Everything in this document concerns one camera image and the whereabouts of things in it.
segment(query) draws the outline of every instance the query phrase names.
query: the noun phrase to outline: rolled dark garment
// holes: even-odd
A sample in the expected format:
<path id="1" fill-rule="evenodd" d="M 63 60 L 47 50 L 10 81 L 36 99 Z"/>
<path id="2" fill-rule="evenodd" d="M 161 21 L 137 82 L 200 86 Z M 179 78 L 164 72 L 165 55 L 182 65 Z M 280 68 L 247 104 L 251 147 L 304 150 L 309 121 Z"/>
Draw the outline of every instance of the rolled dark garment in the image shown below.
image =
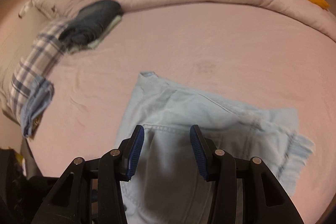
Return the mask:
<path id="1" fill-rule="evenodd" d="M 100 37 L 112 20 L 121 12 L 114 0 L 100 0 L 81 9 L 76 18 L 60 34 L 66 48 L 86 46 Z"/>

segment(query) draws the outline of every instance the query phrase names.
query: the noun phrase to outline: blue gripper pad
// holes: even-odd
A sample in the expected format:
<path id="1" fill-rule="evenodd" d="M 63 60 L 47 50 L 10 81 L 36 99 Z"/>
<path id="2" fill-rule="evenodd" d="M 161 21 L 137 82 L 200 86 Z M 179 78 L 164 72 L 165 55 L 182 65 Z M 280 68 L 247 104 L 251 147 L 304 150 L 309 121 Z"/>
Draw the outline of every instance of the blue gripper pad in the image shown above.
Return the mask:
<path id="1" fill-rule="evenodd" d="M 142 145 L 143 145 L 143 142 L 144 142 L 144 138 L 145 138 L 145 130 L 141 126 L 140 130 L 138 131 L 138 134 L 135 138 L 135 141 L 134 141 L 133 147 L 131 149 L 130 155 L 128 157 L 128 165 L 127 165 L 128 168 L 127 168 L 127 172 L 126 172 L 126 177 L 129 180 L 134 176 L 135 171 L 137 169 Z"/>
<path id="2" fill-rule="evenodd" d="M 207 180 L 209 178 L 209 173 L 207 171 L 207 160 L 194 126 L 190 128 L 190 142 L 191 146 L 193 147 L 199 173 L 204 180 Z"/>

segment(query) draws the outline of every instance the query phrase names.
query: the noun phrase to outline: checkered cloth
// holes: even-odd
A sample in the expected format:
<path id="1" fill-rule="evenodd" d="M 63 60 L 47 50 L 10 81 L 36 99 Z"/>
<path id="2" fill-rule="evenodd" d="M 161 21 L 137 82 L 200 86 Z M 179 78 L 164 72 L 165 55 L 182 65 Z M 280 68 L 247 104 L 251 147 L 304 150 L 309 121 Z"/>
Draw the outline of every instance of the checkered cloth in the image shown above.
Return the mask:
<path id="1" fill-rule="evenodd" d="M 20 122 L 21 109 L 30 94 L 30 87 L 37 75 L 47 77 L 64 54 L 65 47 L 58 40 L 67 27 L 68 19 L 57 18 L 51 21 L 36 37 L 32 50 L 26 58 L 21 58 L 14 70 L 9 85 L 8 106 Z"/>

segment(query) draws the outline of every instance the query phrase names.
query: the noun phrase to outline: metal screw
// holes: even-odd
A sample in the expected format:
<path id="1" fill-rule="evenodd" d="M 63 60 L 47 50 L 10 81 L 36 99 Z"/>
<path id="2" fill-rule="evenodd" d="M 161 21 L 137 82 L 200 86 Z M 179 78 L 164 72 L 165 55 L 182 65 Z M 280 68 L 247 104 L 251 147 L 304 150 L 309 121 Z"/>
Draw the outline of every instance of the metal screw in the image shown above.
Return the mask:
<path id="1" fill-rule="evenodd" d="M 216 149 L 216 150 L 215 150 L 215 154 L 216 154 L 217 156 L 224 156 L 225 152 L 224 152 L 223 149 Z"/>
<path id="2" fill-rule="evenodd" d="M 78 158 L 75 158 L 74 160 L 73 160 L 73 163 L 74 164 L 81 164 L 83 162 L 83 159 L 81 158 L 81 157 L 78 157 Z"/>
<path id="3" fill-rule="evenodd" d="M 119 149 L 113 149 L 110 152 L 111 156 L 118 156 L 120 154 L 120 150 Z"/>
<path id="4" fill-rule="evenodd" d="M 258 158 L 258 157 L 254 157 L 254 158 L 252 159 L 252 161 L 253 161 L 255 164 L 261 164 L 261 159 Z"/>

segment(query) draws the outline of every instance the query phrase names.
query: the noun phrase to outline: pink fitted sheet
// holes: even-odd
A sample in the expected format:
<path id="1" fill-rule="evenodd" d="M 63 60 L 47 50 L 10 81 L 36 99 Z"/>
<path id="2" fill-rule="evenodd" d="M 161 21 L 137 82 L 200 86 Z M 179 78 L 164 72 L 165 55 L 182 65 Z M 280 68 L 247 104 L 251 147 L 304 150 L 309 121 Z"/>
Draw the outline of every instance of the pink fitted sheet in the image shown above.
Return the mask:
<path id="1" fill-rule="evenodd" d="M 45 176 L 114 143 L 142 70 L 260 108 L 294 107 L 316 144 L 293 196 L 314 224 L 336 191 L 336 44 L 279 13 L 246 5 L 184 4 L 130 12 L 94 51 L 65 56 L 34 140 Z"/>

